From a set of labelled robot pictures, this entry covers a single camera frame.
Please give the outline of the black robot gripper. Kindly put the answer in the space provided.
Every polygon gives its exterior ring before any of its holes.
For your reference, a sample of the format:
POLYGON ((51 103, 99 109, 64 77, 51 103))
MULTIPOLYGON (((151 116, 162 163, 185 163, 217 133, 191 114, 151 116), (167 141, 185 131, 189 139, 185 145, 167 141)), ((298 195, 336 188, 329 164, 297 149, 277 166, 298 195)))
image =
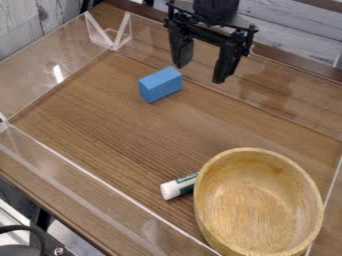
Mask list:
POLYGON ((239 17, 241 0, 167 0, 165 26, 170 32, 174 65, 182 69, 193 60, 194 39, 222 46, 213 82, 221 84, 234 74, 239 51, 249 53, 258 27, 239 17))

